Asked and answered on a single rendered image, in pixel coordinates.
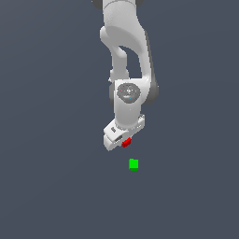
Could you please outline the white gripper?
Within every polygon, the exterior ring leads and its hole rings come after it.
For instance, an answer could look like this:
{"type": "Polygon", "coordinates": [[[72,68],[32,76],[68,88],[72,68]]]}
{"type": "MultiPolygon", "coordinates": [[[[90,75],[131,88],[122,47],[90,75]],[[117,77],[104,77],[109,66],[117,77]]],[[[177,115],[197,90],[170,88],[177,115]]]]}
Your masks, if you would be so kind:
{"type": "Polygon", "coordinates": [[[116,147],[122,147],[122,142],[128,139],[132,139],[135,134],[141,131],[145,127],[145,115],[140,114],[137,124],[131,129],[120,129],[117,127],[114,120],[112,120],[104,128],[104,146],[110,151],[116,147]]]}

